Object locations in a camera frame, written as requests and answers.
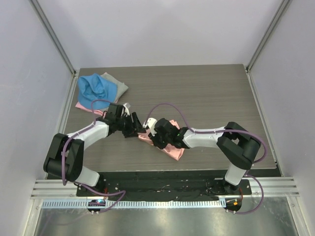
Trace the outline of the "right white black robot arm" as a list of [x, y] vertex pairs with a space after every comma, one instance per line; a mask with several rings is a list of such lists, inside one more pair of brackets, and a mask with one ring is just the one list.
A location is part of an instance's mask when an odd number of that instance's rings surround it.
[[218, 148], [230, 161], [223, 178], [222, 188], [227, 194], [234, 194], [240, 188], [245, 173], [251, 169], [262, 142], [249, 134], [235, 122], [216, 129], [178, 128], [169, 120], [150, 118], [146, 128], [153, 145], [164, 149], [168, 145], [175, 148]]

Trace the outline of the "pink satin napkin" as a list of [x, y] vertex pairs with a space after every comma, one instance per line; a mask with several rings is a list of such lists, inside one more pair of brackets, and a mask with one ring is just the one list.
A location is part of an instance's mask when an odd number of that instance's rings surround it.
[[[170, 134], [172, 144], [167, 145], [166, 148], [160, 150], [171, 158], [178, 161], [184, 154], [185, 150], [184, 146], [181, 144], [181, 141], [176, 140], [177, 138], [179, 138], [181, 131], [178, 123], [175, 120], [167, 120], [165, 118], [162, 118], [157, 121], [155, 125], [155, 131], [161, 134]], [[151, 146], [154, 146], [153, 142], [151, 141], [151, 133], [149, 129], [146, 130], [146, 133], [138, 133], [138, 138], [139, 140], [144, 141]]]

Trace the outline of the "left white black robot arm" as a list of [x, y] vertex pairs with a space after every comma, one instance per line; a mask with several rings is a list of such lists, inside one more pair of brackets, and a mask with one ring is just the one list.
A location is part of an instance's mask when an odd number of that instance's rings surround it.
[[58, 133], [53, 137], [43, 165], [44, 172], [60, 177], [64, 182], [87, 185], [92, 195], [100, 196], [105, 184], [99, 173], [83, 166], [84, 151], [116, 131], [121, 131], [125, 138], [146, 132], [137, 114], [129, 112], [128, 104], [111, 103], [107, 112], [92, 124], [77, 132]]

